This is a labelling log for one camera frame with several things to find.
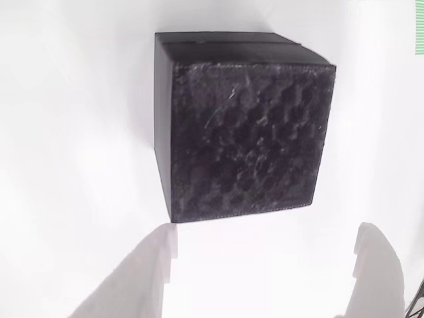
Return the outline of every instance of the black box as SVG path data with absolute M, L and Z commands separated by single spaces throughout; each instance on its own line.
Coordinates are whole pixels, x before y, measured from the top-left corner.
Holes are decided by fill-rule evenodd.
M 272 33 L 157 33 L 154 148 L 175 223 L 312 203 L 336 67 Z

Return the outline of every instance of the white background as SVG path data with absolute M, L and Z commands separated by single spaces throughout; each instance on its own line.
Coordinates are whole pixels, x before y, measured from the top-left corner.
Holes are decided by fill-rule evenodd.
M 410 300 L 424 276 L 414 15 L 413 0 L 0 0 L 0 317 L 67 317 L 168 221 L 152 149 L 163 30 L 270 30 L 338 66 L 314 204 L 180 225 L 164 317 L 343 313 L 362 221 L 395 248 Z

